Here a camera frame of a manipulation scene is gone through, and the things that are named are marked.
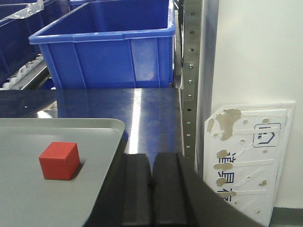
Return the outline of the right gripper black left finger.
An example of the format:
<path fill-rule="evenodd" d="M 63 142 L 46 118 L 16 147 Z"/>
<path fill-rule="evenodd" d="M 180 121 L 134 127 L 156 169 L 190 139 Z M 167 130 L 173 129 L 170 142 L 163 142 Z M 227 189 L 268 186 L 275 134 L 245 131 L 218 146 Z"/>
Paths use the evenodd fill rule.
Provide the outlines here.
<path fill-rule="evenodd" d="M 145 154 L 114 160 L 98 193 L 86 227 L 152 225 L 150 163 Z"/>

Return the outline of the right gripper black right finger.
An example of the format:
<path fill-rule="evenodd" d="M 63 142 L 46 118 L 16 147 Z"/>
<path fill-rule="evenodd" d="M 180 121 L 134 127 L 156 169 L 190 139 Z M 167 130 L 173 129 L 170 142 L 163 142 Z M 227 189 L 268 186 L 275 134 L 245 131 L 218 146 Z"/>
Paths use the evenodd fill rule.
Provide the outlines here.
<path fill-rule="evenodd" d="M 181 153 L 159 153 L 153 163 L 156 227 L 259 227 L 215 193 Z"/>

